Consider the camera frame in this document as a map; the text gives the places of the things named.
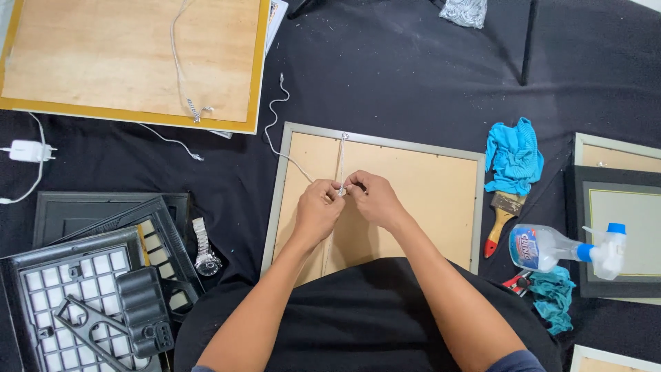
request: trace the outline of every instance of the gray picture frame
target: gray picture frame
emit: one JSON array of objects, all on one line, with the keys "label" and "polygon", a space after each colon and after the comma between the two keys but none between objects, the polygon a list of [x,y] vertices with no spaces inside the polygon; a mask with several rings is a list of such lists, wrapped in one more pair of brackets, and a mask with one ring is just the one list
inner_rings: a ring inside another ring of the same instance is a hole
[{"label": "gray picture frame", "polygon": [[[285,122],[282,131],[282,143],[280,145],[280,153],[289,155],[290,147],[292,144],[292,134],[302,133],[311,134],[313,136],[336,138],[339,139],[342,133],[347,133],[350,142],[358,142],[362,144],[371,144],[376,146],[383,146],[389,148],[397,148],[402,150],[424,152],[427,154],[434,154],[440,156],[448,156],[451,158],[459,158],[465,160],[473,160],[477,162],[477,173],[475,175],[475,204],[473,205],[473,234],[471,236],[471,264],[469,271],[477,274],[480,259],[480,237],[482,227],[482,204],[484,198],[485,188],[485,154],[478,152],[470,152],[464,150],[456,150],[451,148],[444,148],[439,146],[417,144],[414,142],[392,140],[389,138],[381,138],[375,136],[368,136],[365,134],[350,133],[341,130],[333,130],[326,128],[319,128],[316,126],[309,126],[304,124],[297,124],[294,122]],[[287,167],[289,160],[284,156],[280,156],[278,160],[278,170],[276,173],[276,182],[273,190],[273,201],[271,202],[271,213],[268,219],[268,229],[266,231],[266,241],[264,243],[264,255],[262,257],[262,267],[260,277],[264,276],[273,261],[274,246],[276,243],[276,234],[278,232],[278,221],[280,219],[280,207],[282,206],[282,194],[285,187],[285,178],[287,175]]]}]

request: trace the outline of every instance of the charging cable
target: charging cable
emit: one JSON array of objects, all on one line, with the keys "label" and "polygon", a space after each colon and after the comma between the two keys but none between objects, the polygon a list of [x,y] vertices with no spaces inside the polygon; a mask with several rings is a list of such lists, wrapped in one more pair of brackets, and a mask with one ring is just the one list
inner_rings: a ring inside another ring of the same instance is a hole
[{"label": "charging cable", "polygon": [[33,141],[15,140],[14,142],[12,142],[11,148],[3,148],[2,150],[9,152],[9,157],[12,160],[18,160],[21,162],[35,162],[35,163],[39,161],[39,175],[37,176],[37,180],[34,182],[32,187],[23,196],[21,196],[16,200],[0,198],[0,204],[18,203],[19,201],[27,198],[27,196],[31,194],[34,191],[34,189],[37,187],[39,182],[41,182],[42,175],[44,174],[44,162],[47,162],[49,159],[55,159],[51,157],[50,154],[57,149],[52,148],[50,145],[46,145],[46,137],[44,136],[44,127],[42,126],[39,119],[37,119],[37,117],[34,116],[34,114],[32,113],[28,113],[28,114],[30,114],[30,116],[32,116],[34,120],[37,120],[37,124],[39,124],[39,134],[41,134],[42,137],[41,144],[39,144],[39,142],[33,142]]}]

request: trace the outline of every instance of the yellow frame edge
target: yellow frame edge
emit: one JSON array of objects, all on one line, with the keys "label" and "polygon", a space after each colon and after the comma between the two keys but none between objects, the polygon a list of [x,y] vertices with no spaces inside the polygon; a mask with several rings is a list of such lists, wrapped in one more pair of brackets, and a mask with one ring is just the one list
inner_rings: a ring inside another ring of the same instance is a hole
[{"label": "yellow frame edge", "polygon": [[264,68],[264,53],[266,46],[266,30],[270,14],[270,0],[260,0],[259,16],[257,18],[257,37],[254,45],[253,70],[251,73],[250,95],[248,99],[248,113],[245,122],[230,120],[214,120],[203,118],[198,124],[193,123],[189,116],[166,115],[146,113],[143,111],[130,111],[122,109],[107,109],[104,107],[91,107],[70,105],[67,103],[53,103],[31,101],[28,99],[14,99],[2,97],[5,85],[5,63],[10,54],[19,29],[20,14],[24,0],[15,0],[12,9],[5,45],[0,57],[0,109],[17,111],[36,111],[57,115],[82,116],[103,118],[108,120],[121,120],[128,122],[146,122],[151,124],[181,126],[185,128],[223,130],[230,132],[257,133],[257,118],[260,101],[260,88],[262,86],[262,71]]}]

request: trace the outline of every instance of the cleaning liquid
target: cleaning liquid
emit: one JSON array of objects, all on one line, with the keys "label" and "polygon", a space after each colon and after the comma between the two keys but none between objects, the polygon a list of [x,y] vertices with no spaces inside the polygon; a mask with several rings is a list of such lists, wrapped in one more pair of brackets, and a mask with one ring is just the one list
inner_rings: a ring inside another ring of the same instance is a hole
[{"label": "cleaning liquid", "polygon": [[592,262],[594,273],[613,280],[622,272],[627,245],[625,225],[610,223],[606,232],[583,227],[599,245],[571,240],[558,230],[543,225],[518,224],[510,234],[510,255],[514,265],[548,273],[561,259]]}]

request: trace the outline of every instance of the hand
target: hand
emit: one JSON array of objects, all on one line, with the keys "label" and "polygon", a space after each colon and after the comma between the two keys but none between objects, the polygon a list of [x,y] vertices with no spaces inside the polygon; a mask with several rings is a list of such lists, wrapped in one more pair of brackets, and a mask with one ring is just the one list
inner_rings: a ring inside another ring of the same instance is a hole
[{"label": "hand", "polygon": [[344,185],[346,192],[356,200],[360,213],[371,223],[392,232],[410,217],[390,182],[383,177],[357,171],[346,179]]},{"label": "hand", "polygon": [[337,182],[318,179],[305,189],[298,199],[292,239],[302,239],[312,249],[328,238],[344,208],[344,199],[337,192],[339,188]]}]

